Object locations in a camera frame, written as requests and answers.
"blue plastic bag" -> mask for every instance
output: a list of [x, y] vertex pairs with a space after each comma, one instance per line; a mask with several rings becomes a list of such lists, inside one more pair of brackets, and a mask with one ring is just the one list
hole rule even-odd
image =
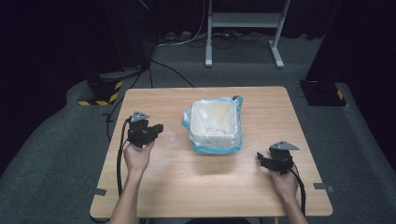
[[229, 154], [242, 148], [242, 103], [241, 96], [205, 99], [184, 111], [181, 125], [189, 131], [195, 152]]

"yellow and black hazard tape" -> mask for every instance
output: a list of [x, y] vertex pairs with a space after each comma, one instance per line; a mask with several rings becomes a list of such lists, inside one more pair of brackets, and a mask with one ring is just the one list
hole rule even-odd
[[119, 96], [122, 82], [123, 81], [120, 81], [115, 85], [114, 91], [111, 92], [112, 94], [108, 97], [107, 100], [78, 100], [78, 104], [79, 105], [112, 105]]

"person's hand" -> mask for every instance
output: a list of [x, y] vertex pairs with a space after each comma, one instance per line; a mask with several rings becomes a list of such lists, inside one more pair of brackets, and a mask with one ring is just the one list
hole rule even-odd
[[[294, 171], [294, 173], [297, 173], [295, 166], [293, 166], [291, 170]], [[295, 200], [298, 188], [298, 181], [296, 177], [291, 172], [281, 175], [276, 171], [268, 171], [274, 180], [276, 193], [279, 195], [279, 197], [282, 200]]]
[[124, 159], [128, 167], [128, 173], [138, 172], [143, 174], [149, 165], [149, 155], [155, 141], [150, 142], [144, 148], [129, 144], [124, 150]]

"table top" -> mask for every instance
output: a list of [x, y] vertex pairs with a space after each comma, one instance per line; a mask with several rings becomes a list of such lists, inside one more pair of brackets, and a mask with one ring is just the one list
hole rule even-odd
[[[184, 110], [195, 101], [240, 95], [244, 99], [241, 125], [244, 145], [234, 154], [203, 155], [193, 151], [189, 132], [181, 126]], [[125, 93], [106, 155], [91, 216], [111, 217], [119, 198], [117, 153], [123, 122], [135, 111], [150, 115], [149, 125], [162, 123], [140, 185], [138, 217], [278, 217], [285, 216], [268, 171], [257, 152], [269, 157], [268, 147], [281, 140], [300, 150], [291, 151], [306, 191], [306, 214], [329, 216], [332, 205], [306, 143], [289, 95], [283, 87], [227, 87], [132, 89]], [[176, 138], [167, 138], [175, 133]], [[122, 183], [127, 170], [121, 164]], [[300, 200], [300, 191], [296, 196]]]

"person's right arm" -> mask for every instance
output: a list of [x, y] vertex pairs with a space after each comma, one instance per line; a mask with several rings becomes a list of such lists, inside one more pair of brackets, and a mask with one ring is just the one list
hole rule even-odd
[[298, 182], [296, 177], [288, 172], [281, 175], [279, 172], [268, 170], [274, 180], [276, 193], [279, 195], [280, 200], [285, 208], [286, 216], [288, 216], [290, 224], [306, 224], [308, 221], [301, 211], [300, 205], [296, 199]]

